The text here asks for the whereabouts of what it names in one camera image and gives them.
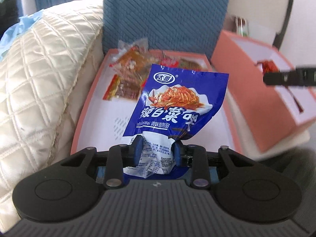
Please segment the small red snack packet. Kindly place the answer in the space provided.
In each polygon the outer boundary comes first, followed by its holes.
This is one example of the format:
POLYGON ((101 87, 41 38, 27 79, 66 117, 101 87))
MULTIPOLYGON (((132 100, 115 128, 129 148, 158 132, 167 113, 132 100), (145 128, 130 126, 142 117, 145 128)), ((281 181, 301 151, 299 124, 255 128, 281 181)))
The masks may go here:
MULTIPOLYGON (((261 60, 258 61, 255 66, 261 66, 262 67, 262 74, 264 75, 265 73, 279 73, 280 70, 278 67, 275 65, 275 63, 272 60, 261 60)), ((292 91, 289 89, 289 87, 285 87, 290 96, 293 98, 297 108, 299 109, 299 113, 303 113, 304 109, 300 105, 299 101, 296 99, 295 95, 292 93, 292 91)))

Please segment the blue spicy cabbage snack packet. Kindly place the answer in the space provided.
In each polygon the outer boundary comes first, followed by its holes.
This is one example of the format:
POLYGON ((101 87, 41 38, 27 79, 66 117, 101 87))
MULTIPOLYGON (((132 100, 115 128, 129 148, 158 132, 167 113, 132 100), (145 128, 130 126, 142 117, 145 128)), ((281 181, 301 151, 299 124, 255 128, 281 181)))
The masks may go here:
POLYGON ((175 141, 196 135, 221 108, 228 85, 226 73, 191 71, 154 64, 122 136, 132 143, 143 137, 138 166, 127 175, 149 178, 171 174, 175 141))

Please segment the blue textured cushion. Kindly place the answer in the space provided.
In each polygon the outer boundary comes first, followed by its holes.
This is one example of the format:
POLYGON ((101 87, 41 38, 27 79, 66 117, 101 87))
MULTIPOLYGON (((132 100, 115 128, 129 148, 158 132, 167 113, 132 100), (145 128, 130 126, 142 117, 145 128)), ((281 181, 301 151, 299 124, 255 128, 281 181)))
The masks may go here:
POLYGON ((159 50, 211 58, 229 0, 103 0, 103 52, 147 38, 159 50))

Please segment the brown square snack packet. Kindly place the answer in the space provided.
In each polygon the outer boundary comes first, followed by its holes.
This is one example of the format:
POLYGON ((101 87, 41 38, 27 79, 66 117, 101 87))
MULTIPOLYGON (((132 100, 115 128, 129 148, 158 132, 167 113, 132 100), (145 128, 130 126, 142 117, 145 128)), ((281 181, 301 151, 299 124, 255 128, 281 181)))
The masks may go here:
POLYGON ((163 53, 163 57, 160 60, 159 64, 171 68, 179 68, 191 71, 205 71, 198 62, 194 62, 183 57, 170 57, 167 56, 165 53, 163 53))

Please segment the black garment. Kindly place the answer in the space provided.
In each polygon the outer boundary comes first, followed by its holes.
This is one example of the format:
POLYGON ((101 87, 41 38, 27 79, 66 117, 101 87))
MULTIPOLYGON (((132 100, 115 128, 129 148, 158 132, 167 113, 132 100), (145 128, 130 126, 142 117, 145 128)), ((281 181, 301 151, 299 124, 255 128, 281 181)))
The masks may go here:
POLYGON ((0 7, 0 39, 11 26, 19 22, 17 0, 4 0, 0 7))

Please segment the clear orange tofu snack packet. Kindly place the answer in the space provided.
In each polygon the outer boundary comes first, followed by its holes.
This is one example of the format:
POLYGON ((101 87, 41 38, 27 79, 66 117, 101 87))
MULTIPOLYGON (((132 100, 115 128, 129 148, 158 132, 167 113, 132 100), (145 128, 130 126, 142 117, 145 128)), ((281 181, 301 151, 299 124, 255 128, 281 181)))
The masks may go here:
POLYGON ((124 80, 142 85, 148 78, 152 64, 159 57, 149 52, 148 39, 138 39, 132 43, 118 41, 118 54, 110 63, 110 67, 124 80))

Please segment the brown strips red-edged packet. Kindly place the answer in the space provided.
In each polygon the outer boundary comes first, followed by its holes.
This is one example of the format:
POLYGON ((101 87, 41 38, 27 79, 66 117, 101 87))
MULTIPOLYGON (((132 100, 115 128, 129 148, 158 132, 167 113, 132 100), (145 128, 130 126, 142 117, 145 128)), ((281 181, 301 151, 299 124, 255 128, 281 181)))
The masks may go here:
POLYGON ((123 98, 136 101, 140 94, 140 86, 115 74, 103 95, 103 100, 123 98))

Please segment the pink deep gift box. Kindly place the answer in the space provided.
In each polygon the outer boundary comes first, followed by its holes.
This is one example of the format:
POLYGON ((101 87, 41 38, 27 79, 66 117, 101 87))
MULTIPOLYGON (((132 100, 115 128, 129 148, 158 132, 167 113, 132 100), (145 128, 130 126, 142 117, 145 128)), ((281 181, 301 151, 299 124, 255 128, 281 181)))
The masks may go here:
POLYGON ((222 31, 211 63, 229 74, 228 89, 260 152, 306 130, 315 122, 315 95, 307 87, 271 87, 263 83, 257 62, 271 60, 281 71, 294 66, 274 47, 222 31))

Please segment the light blue cloth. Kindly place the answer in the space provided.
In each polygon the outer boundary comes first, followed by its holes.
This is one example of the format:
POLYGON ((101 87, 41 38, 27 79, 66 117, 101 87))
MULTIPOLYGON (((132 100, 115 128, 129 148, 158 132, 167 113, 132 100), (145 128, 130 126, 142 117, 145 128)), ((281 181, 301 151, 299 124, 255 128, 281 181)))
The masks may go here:
POLYGON ((4 56, 7 54, 8 50, 11 48, 14 40, 23 35, 27 30, 29 30, 32 25, 34 25, 39 19, 42 18, 43 10, 35 12, 33 14, 22 16, 19 18, 20 22, 9 27, 3 34, 1 38, 0 45, 0 58, 3 60, 4 56))

